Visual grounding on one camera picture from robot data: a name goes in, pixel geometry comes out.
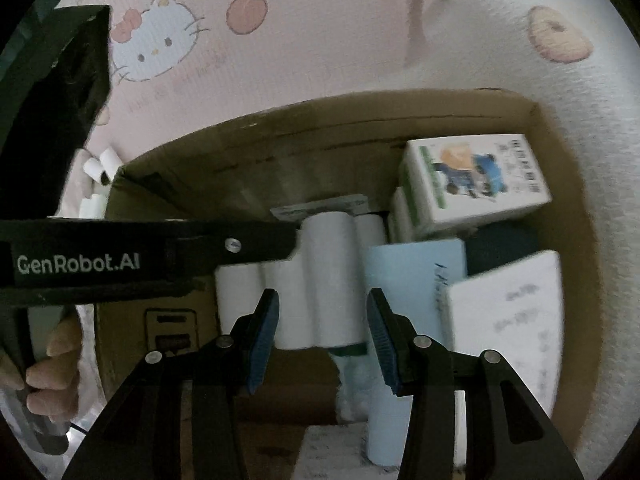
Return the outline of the person's left hand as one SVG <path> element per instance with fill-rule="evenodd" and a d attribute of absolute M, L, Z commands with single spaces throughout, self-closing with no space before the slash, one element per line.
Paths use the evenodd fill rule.
<path fill-rule="evenodd" d="M 51 422 L 70 422 L 78 414 L 82 329 L 79 318 L 66 318 L 49 335 L 46 358 L 21 374 L 1 350 L 1 387 L 23 391 L 26 408 Z"/>

